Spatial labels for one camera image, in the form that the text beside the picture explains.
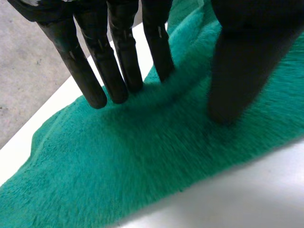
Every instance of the teal faux fur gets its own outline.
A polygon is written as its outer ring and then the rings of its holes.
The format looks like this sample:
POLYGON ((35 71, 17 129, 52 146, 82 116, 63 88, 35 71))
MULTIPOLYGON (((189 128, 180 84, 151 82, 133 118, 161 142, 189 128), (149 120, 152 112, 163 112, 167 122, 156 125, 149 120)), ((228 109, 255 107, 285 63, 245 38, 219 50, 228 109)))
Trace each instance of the teal faux fur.
POLYGON ((220 31, 208 1, 176 0, 177 70, 161 85, 95 110, 83 97, 35 133, 31 156, 0 188, 0 228, 99 228, 304 135, 304 36, 230 128, 206 116, 220 31))

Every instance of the black robotic finger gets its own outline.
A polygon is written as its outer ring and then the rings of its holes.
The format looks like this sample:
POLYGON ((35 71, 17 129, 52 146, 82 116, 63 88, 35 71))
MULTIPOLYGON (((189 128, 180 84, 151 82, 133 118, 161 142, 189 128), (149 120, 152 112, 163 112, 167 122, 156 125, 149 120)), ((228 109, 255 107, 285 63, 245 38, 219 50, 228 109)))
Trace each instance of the black robotic finger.
POLYGON ((163 82, 174 70, 165 23, 169 18, 172 0, 142 0, 143 28, 155 69, 163 82))
POLYGON ((107 10, 105 0, 86 0, 77 4, 74 16, 110 98, 120 104, 128 90, 107 37, 107 10))
POLYGON ((88 103, 96 109, 104 107, 107 103, 105 93, 79 45, 73 18, 38 25, 54 43, 88 103))
POLYGON ((107 3, 110 30, 124 80, 130 92, 138 92, 143 80, 132 33, 138 0, 109 0, 107 3))
POLYGON ((298 20, 284 27, 222 31, 212 65, 210 118, 220 124, 235 122, 303 31, 298 20))

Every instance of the fur texture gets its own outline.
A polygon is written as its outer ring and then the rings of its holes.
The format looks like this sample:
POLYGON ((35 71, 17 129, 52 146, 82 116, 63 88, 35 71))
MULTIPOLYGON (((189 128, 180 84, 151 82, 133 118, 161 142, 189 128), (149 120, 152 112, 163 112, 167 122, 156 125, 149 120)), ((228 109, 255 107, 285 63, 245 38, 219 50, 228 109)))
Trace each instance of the fur texture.
POLYGON ((95 110, 80 97, 47 120, 28 161, 0 188, 1 228, 113 224, 304 134, 304 36, 243 118, 220 127, 206 116, 220 25, 208 1, 176 2, 176 72, 161 85, 152 68, 144 91, 123 105, 95 110))

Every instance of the gray floor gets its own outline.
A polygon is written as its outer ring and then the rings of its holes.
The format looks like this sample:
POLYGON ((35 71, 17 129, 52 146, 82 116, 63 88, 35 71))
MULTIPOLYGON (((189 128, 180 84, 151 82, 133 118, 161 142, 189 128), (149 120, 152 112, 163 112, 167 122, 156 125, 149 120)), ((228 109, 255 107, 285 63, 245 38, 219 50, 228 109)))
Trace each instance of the gray floor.
MULTIPOLYGON (((141 6, 134 25, 141 22, 141 6)), ((84 40, 78 36, 89 56, 84 40)), ((70 76, 35 23, 0 1, 0 148, 70 76)))

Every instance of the white table surface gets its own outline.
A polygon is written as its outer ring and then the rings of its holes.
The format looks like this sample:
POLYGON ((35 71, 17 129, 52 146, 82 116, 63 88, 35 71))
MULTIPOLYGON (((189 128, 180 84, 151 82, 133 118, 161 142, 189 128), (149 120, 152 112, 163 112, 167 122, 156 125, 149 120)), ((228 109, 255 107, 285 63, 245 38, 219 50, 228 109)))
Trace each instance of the white table surface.
MULTIPOLYGON (((133 33, 142 75, 146 76, 152 66, 152 58, 143 25, 135 27, 133 33)), ((100 80, 92 58, 88 60, 100 80)), ((70 77, 1 149, 0 185, 29 157, 33 133, 55 112, 80 95, 70 77)), ((304 228, 304 140, 165 198, 117 226, 304 228)))

